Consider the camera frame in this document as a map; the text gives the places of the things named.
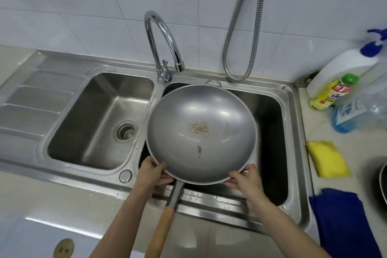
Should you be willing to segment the person's right hand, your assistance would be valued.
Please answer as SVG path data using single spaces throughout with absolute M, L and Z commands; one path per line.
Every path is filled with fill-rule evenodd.
M 246 198 L 249 209 L 255 210 L 260 203 L 267 200 L 261 177 L 254 164 L 247 165 L 242 172 L 231 171 L 229 176 L 230 179 L 223 182 L 223 184 L 240 191 Z

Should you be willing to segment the person's left hand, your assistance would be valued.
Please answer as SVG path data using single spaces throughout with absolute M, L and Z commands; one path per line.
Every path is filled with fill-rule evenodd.
M 137 179 L 133 189 L 141 192 L 152 192 L 156 186 L 172 183 L 175 179 L 165 172 L 162 175 L 153 174 L 153 162 L 156 161 L 151 157 L 145 158 L 142 162 Z

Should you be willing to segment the steel wok with wooden handle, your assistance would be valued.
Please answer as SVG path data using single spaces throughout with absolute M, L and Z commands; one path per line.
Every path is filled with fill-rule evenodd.
M 245 168 L 258 146 L 254 117 L 235 94 L 191 84 L 164 95 L 150 115 L 146 144 L 176 183 L 144 258 L 160 258 L 185 184 L 225 182 Z

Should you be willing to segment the person's right forearm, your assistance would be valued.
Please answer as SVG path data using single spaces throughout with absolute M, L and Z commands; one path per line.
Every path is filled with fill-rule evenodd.
M 259 217 L 286 258 L 331 258 L 281 209 L 262 194 L 247 197 L 247 203 Z

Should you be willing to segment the person's left forearm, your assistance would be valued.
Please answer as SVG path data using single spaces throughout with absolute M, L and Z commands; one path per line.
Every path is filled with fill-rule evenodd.
M 154 183 L 137 181 L 89 258 L 130 258 L 146 203 Z

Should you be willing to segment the metal sink drain strainer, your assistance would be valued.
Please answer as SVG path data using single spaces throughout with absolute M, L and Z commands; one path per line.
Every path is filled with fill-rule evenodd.
M 113 138 L 119 143 L 130 142 L 135 138 L 137 131 L 138 127 L 134 121 L 122 121 L 115 126 Z

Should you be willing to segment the stainless steel double sink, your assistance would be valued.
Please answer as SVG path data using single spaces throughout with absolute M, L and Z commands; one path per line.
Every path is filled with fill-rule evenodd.
M 217 81 L 251 111 L 260 132 L 251 161 L 265 193 L 311 237 L 317 222 L 309 205 L 312 180 L 297 89 L 292 83 L 249 78 L 230 83 L 220 73 L 172 71 L 156 82 L 150 64 L 42 51 L 0 83 L 0 171 L 123 198 L 148 154 L 149 114 L 170 91 Z M 115 126 L 134 121 L 135 138 L 119 143 Z M 133 177 L 123 184 L 122 170 Z

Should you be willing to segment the yellow sponge cloth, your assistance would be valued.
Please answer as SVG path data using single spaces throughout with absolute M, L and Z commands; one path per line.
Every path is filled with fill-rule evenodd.
M 343 156 L 331 141 L 309 141 L 307 150 L 320 178 L 351 177 Z

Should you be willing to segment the yellow bottle with green cap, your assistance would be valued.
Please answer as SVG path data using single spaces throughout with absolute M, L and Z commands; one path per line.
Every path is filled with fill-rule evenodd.
M 337 99 L 349 94 L 359 80 L 359 76 L 351 73 L 343 75 L 339 80 L 329 84 L 324 91 L 312 99 L 309 102 L 309 107 L 317 112 L 328 109 Z

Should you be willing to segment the blue cloth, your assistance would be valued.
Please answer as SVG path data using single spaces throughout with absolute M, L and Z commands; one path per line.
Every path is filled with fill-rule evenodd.
M 383 258 L 357 194 L 324 188 L 309 202 L 321 247 L 332 258 Z

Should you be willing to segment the round brass fitting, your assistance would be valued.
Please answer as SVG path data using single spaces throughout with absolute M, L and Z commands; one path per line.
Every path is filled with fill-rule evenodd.
M 70 238 L 65 238 L 56 245 L 53 252 L 53 258 L 71 258 L 74 249 L 74 241 Z

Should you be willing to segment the chrome gooseneck faucet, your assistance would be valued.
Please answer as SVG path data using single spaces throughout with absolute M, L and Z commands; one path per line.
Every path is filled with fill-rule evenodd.
M 160 61 L 159 54 L 157 51 L 156 42 L 153 35 L 152 30 L 152 22 L 154 22 L 159 30 L 161 31 L 163 37 L 165 38 L 167 45 L 171 51 L 172 57 L 175 62 L 175 69 L 177 72 L 182 72 L 185 69 L 185 64 L 182 59 L 180 50 L 177 46 L 177 43 L 168 28 L 167 24 L 164 20 L 154 11 L 147 11 L 144 14 L 144 25 L 146 29 L 146 33 L 148 36 L 149 45 L 151 48 L 151 52 L 153 55 L 153 59 L 156 65 L 156 73 L 157 73 L 157 83 L 158 84 L 166 84 L 172 80 L 172 74 L 168 69 L 168 61 L 162 60 Z

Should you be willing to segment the clear bottle with blue liquid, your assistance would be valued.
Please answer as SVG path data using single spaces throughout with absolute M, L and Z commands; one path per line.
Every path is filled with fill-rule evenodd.
M 387 130 L 387 73 L 336 106 L 331 115 L 331 126 L 341 134 L 355 130 Z

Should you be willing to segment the white bottle with blue pump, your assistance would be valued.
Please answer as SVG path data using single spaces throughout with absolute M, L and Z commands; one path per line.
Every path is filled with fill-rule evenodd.
M 316 98 L 328 84 L 351 73 L 362 76 L 379 61 L 379 54 L 383 43 L 387 40 L 387 28 L 370 29 L 368 33 L 379 34 L 376 41 L 371 41 L 362 47 L 346 50 L 331 60 L 307 86 L 307 94 L 311 99 Z

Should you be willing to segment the black pan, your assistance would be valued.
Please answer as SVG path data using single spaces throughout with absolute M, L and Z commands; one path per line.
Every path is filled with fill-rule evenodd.
M 381 195 L 381 200 L 383 200 L 384 205 L 387 208 L 387 163 L 385 163 L 379 172 L 378 175 L 379 191 Z

